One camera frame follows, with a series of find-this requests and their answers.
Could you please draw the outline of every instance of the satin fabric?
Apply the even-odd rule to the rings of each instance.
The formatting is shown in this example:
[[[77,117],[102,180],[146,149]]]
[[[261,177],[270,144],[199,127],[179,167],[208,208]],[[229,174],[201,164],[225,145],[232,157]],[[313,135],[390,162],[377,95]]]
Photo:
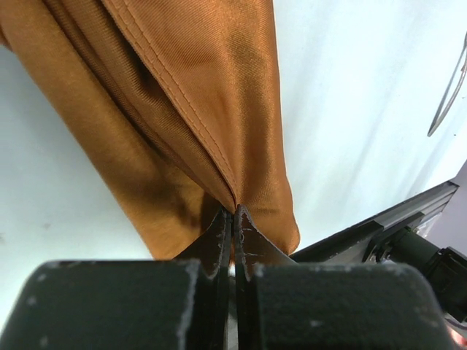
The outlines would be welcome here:
[[[240,203],[297,247],[270,1],[3,0],[0,24],[155,258]]]

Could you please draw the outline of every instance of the folded fabric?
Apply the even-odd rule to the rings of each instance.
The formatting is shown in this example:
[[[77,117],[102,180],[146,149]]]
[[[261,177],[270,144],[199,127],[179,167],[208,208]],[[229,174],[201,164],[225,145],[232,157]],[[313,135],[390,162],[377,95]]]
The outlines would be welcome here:
[[[0,26],[155,258],[240,203],[297,247],[270,0],[2,0]]]

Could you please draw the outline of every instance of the white surface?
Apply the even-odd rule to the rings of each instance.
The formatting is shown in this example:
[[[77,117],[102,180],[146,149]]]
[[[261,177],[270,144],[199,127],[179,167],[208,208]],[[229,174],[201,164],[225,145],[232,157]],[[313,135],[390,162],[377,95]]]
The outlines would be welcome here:
[[[426,134],[460,53],[467,1],[274,6],[301,246],[457,173],[467,158],[467,84],[435,135]],[[1,328],[45,260],[150,255],[15,56],[1,49],[0,62]]]
[[[151,256],[17,58],[0,48],[0,62],[1,332],[44,261]]]
[[[275,0],[274,13],[299,248],[456,175],[467,83],[427,132],[462,49],[467,1]]]

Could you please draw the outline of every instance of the fabric fold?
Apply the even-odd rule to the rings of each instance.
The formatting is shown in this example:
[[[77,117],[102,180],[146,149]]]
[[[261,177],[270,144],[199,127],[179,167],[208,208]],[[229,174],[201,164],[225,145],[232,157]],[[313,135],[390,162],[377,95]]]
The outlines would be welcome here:
[[[156,258],[242,203],[298,245],[270,1],[3,0],[4,42]]]

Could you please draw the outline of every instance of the wire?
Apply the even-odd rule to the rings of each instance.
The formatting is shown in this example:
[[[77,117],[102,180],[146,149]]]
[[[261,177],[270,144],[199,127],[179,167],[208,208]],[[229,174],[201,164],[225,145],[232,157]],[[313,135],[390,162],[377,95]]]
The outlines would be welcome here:
[[[459,82],[456,85],[456,87],[454,89],[454,92],[451,95],[451,98],[447,102],[446,107],[444,107],[444,109],[443,109],[443,105],[444,105],[444,102],[446,101],[447,94],[449,92],[449,89],[451,88],[451,84],[452,84],[452,81],[454,79],[455,73],[459,68],[459,64],[462,61],[462,56],[463,56],[465,51],[467,51],[467,33],[466,33],[466,37],[464,38],[464,45],[463,45],[462,51],[460,52],[460,57],[459,57],[458,64],[455,65],[454,73],[452,73],[451,80],[449,81],[449,84],[447,85],[447,88],[444,91],[443,98],[441,99],[441,102],[439,103],[438,110],[436,111],[436,114],[435,114],[435,116],[433,118],[433,122],[431,123],[430,129],[428,130],[428,137],[433,135],[434,132],[436,131],[436,129],[441,125],[444,118],[446,117],[446,114],[451,109],[451,106],[454,103],[454,100],[457,97],[457,95],[459,93],[459,90],[462,87],[462,84],[464,83],[464,80],[465,80],[466,74],[467,74],[467,53],[466,53],[466,59],[465,59],[465,62],[463,64],[463,67],[460,69],[462,73],[460,74]]]

